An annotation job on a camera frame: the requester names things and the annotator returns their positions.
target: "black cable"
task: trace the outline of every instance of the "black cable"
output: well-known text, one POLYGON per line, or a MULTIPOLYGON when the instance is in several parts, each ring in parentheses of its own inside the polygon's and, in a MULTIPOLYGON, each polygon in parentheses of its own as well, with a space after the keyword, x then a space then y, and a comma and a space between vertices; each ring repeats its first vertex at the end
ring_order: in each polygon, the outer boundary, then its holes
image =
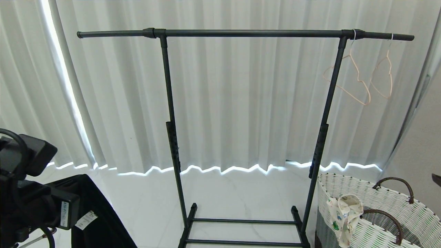
MULTIPOLYGON (((20 159, 20 163, 18 164, 14 174, 15 175, 23 175, 25 173, 25 166, 27 165, 27 163, 29 161, 29 150, 28 150, 28 147, 27 147, 25 141, 18 134, 14 133, 12 131, 6 130, 4 128, 0 128, 0 133, 11 137, 19 145, 21 159, 20 159)), ((12 199, 14 200, 15 205, 18 207, 18 209, 23 213, 23 215, 28 219, 28 221, 30 223, 32 223, 34 226, 38 227, 39 229, 41 229, 45 233, 45 235, 48 238, 49 248, 55 248, 55 240, 52 235, 52 232, 49 231, 49 228, 46 225, 44 225, 44 223, 42 223, 41 221, 36 220, 31 214, 29 214, 27 212, 25 204, 19 195, 19 188, 18 188, 19 181, 18 181, 18 179, 12 178, 11 181, 12 181, 11 182, 11 194, 12 194, 12 199)))

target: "wire hanger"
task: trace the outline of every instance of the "wire hanger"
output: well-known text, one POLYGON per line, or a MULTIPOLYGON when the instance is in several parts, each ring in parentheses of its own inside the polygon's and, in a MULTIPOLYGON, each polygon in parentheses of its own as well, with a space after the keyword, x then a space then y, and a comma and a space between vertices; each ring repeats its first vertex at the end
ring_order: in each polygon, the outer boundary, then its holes
MULTIPOLYGON (((363 80, 360 80, 360 71, 359 71, 359 69, 358 69, 357 64, 356 64, 355 61, 354 61, 354 58, 352 57, 352 45, 354 44, 354 41, 355 41, 355 37, 356 37, 356 36, 357 36, 357 32, 356 32, 355 29, 354 29, 354 39, 352 40, 351 48, 349 49, 349 54, 346 55, 346 56, 344 56, 344 57, 342 58, 342 60, 344 60, 344 59, 347 58, 347 57, 351 58, 352 64, 355 66, 355 69, 357 70, 357 82, 363 83, 364 88, 366 89, 366 92, 367 92, 368 101, 367 101, 367 102, 362 102, 361 100, 359 100, 358 98, 356 98, 355 96, 353 96, 351 93, 349 93, 347 90, 345 90, 343 87, 341 87, 341 86, 339 86, 339 85, 336 85, 336 86, 339 87, 340 89, 342 89, 342 90, 343 90, 344 92, 346 92, 348 95, 350 95, 353 99, 355 99, 355 100, 358 101, 359 103, 361 103, 361 104, 363 104, 364 106, 366 106, 366 105, 370 104, 370 92, 369 92, 369 89, 367 88, 366 83, 365 83, 363 80)), ((322 77, 323 77, 326 81, 328 81, 328 82, 331 82, 331 80, 329 80, 328 78, 326 78, 326 77, 325 77, 325 74, 326 74, 326 72, 327 72, 329 69, 331 69, 331 68, 334 68, 334 66, 330 66, 330 67, 328 67, 328 68, 323 72, 323 75, 322 75, 322 77)))
POLYGON ((390 47, 391 47, 391 45, 392 45, 392 41, 393 41, 393 34, 392 34, 392 39, 390 40, 390 43, 389 43, 389 47, 388 47, 388 49, 387 49, 387 53, 386 53, 386 57, 384 57, 384 58, 382 58, 381 60, 380 60, 380 62, 378 62, 378 64, 377 64, 377 66, 375 66, 375 69, 372 71, 372 75, 371 75, 371 77, 370 77, 370 83, 371 83, 371 85, 372 85, 372 87, 374 87, 374 89, 382 96, 382 97, 384 97, 384 98, 386 98, 386 99, 389 99, 390 98, 390 96, 392 95, 392 88, 393 88, 393 81, 392 81, 392 73, 391 73, 391 71, 392 71, 392 63, 390 62, 390 58, 389 58, 389 50, 390 50, 390 47), (374 85, 374 83, 372 82, 372 78, 374 77, 374 72, 375 72, 375 70, 378 68, 378 66, 380 66, 380 64, 385 60, 385 59, 387 59, 387 61, 389 62, 389 78, 390 78, 390 91, 389 91, 389 96, 385 96, 385 95, 383 95, 376 87, 375 87, 375 85, 374 85))

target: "white label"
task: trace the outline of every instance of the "white label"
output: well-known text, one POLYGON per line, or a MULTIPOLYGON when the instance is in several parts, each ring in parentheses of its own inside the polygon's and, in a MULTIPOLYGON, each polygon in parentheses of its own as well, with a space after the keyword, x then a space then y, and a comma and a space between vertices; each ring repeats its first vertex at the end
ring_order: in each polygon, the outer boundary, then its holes
POLYGON ((60 226, 67 227, 68 219, 69 219, 69 203, 61 202, 60 226))
POLYGON ((77 224, 75 224, 75 226, 80 228, 81 230, 84 230, 86 226, 88 226, 96 218, 98 218, 98 216, 92 210, 90 210, 87 214, 85 214, 77 221, 77 224))

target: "laundry basket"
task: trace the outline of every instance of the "laundry basket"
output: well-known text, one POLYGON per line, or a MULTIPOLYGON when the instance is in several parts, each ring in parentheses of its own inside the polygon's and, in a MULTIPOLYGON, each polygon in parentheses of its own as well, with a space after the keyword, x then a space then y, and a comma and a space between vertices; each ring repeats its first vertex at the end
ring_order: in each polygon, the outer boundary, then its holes
POLYGON ((405 180, 387 177, 373 184, 354 177, 330 173, 318 177, 316 247, 339 247, 334 231, 329 225, 331 216, 326 202, 330 197, 343 194, 356 195, 365 210, 352 237, 351 247, 441 248, 439 217, 414 199, 413 191, 405 180), (381 183, 386 180, 405 183, 410 196, 382 188, 381 183))

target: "basket handle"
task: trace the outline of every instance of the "basket handle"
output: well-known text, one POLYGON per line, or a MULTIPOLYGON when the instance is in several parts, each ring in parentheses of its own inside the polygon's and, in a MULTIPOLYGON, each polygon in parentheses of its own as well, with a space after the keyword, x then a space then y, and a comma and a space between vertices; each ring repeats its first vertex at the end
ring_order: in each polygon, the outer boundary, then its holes
POLYGON ((413 204, 413 202, 414 202, 413 190, 412 190, 410 184, 406 180, 404 180, 402 178, 399 178, 399 177, 385 177, 385 178, 379 180, 372 188, 373 189, 377 189, 378 187, 381 186, 381 184, 384 181, 387 181, 387 180, 397 180, 397 181, 403 182, 406 185, 407 189, 409 190, 409 194, 410 194, 409 203, 413 204))
POLYGON ((403 229, 401 229, 401 225, 398 222, 398 220, 396 220, 392 215, 390 215, 387 212, 384 212, 382 210, 378 210, 378 209, 369 209, 369 210, 365 210, 363 212, 363 214, 369 214, 369 213, 377 213, 377 214, 382 214, 385 215, 387 217, 389 217, 393 223, 395 223, 396 228, 398 229, 398 236, 396 236, 396 241, 395 244, 401 246, 401 241, 403 241, 403 229))

